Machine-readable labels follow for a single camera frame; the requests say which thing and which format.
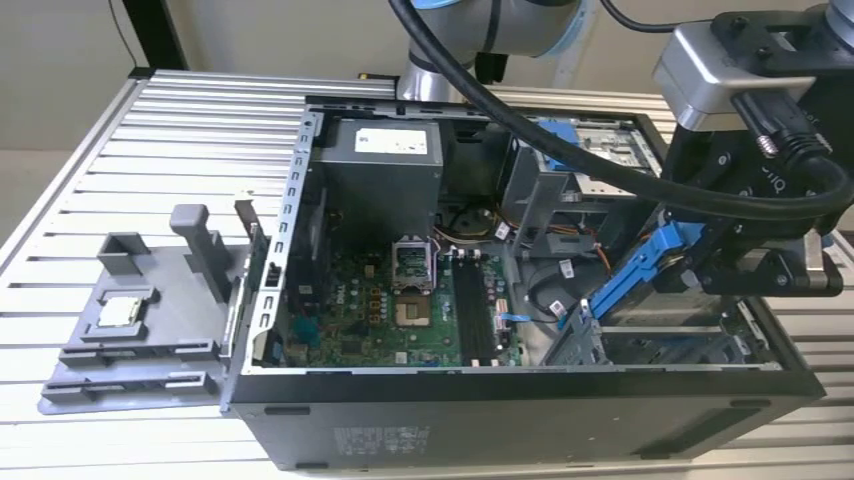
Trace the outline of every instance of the black connector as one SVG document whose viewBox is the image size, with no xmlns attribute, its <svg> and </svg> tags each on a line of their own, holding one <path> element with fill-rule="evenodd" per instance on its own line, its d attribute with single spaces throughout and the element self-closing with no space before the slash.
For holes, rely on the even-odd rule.
<svg viewBox="0 0 854 480">
<path fill-rule="evenodd" d="M 780 156 L 788 168 L 798 170 L 802 162 L 830 155 L 830 149 L 789 92 L 741 92 L 732 101 L 757 137 L 762 153 L 769 157 Z"/>
</svg>

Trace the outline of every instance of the side panel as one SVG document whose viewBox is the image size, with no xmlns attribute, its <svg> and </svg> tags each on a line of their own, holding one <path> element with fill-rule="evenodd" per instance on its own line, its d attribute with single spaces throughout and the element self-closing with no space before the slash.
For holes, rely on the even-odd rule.
<svg viewBox="0 0 854 480">
<path fill-rule="evenodd" d="M 690 458 L 804 403 L 647 397 L 235 410 L 279 469 L 303 470 Z M 713 429 L 721 431 L 709 436 Z"/>
</svg>

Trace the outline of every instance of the screw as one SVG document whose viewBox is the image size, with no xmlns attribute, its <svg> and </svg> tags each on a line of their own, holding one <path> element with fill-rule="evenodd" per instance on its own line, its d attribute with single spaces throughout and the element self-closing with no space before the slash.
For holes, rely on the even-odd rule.
<svg viewBox="0 0 854 480">
<path fill-rule="evenodd" d="M 757 145 L 760 146 L 760 151 L 762 152 L 762 155 L 765 155 L 765 158 L 774 158 L 780 153 L 777 145 L 774 145 L 774 141 L 768 135 L 761 135 L 757 138 Z"/>
<path fill-rule="evenodd" d="M 772 52 L 772 49 L 769 47 L 762 47 L 757 50 L 757 57 L 760 57 L 760 60 L 768 60 L 769 58 L 772 58 L 773 54 L 774 52 Z"/>
<path fill-rule="evenodd" d="M 828 151 L 833 153 L 833 147 L 830 146 L 830 142 L 828 141 L 828 139 L 821 133 L 816 134 L 816 140 L 818 140 L 818 143 L 821 143 L 822 146 L 828 149 Z"/>
<path fill-rule="evenodd" d="M 730 28 L 736 32 L 744 30 L 746 26 L 748 26 L 748 19 L 745 17 L 736 17 L 733 19 L 733 22 L 730 22 Z"/>
</svg>

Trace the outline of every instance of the white label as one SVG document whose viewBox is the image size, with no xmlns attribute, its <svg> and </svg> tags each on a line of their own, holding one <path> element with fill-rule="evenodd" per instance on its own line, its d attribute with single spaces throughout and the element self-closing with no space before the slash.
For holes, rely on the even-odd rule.
<svg viewBox="0 0 854 480">
<path fill-rule="evenodd" d="M 555 300 L 551 305 L 549 305 L 549 310 L 551 310 L 551 313 L 554 313 L 558 318 L 563 318 L 563 315 L 566 315 L 566 308 L 561 300 Z"/>
<path fill-rule="evenodd" d="M 563 278 L 573 278 L 575 276 L 575 269 L 573 268 L 573 260 L 566 259 L 558 262 L 561 265 L 561 273 L 563 274 Z"/>
<path fill-rule="evenodd" d="M 427 155 L 427 132 L 361 128 L 357 131 L 357 152 Z"/>
<path fill-rule="evenodd" d="M 510 233 L 510 225 L 502 222 L 502 224 L 495 229 L 495 236 L 498 237 L 499 240 L 505 240 L 507 238 L 509 233 Z"/>
</svg>

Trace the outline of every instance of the label sticker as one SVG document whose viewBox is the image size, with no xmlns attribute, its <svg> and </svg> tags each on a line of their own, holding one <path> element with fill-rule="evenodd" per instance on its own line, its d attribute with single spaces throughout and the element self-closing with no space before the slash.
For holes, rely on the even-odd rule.
<svg viewBox="0 0 854 480">
<path fill-rule="evenodd" d="M 361 128 L 357 131 L 357 152 L 427 155 L 425 130 Z"/>
<path fill-rule="evenodd" d="M 558 262 L 561 265 L 561 273 L 563 274 L 563 278 L 573 278 L 575 276 L 575 269 L 573 268 L 573 260 L 566 259 Z"/>
<path fill-rule="evenodd" d="M 566 315 L 566 307 L 561 303 L 561 300 L 555 300 L 551 305 L 549 305 L 549 310 L 551 310 L 551 313 L 554 313 L 558 318 L 563 318 L 563 315 Z"/>
<path fill-rule="evenodd" d="M 510 225 L 502 222 L 495 229 L 495 237 L 498 237 L 499 240 L 505 240 L 507 238 L 507 234 L 510 234 Z"/>
<path fill-rule="evenodd" d="M 334 427 L 338 453 L 362 455 L 422 455 L 427 450 L 430 427 Z"/>
</svg>

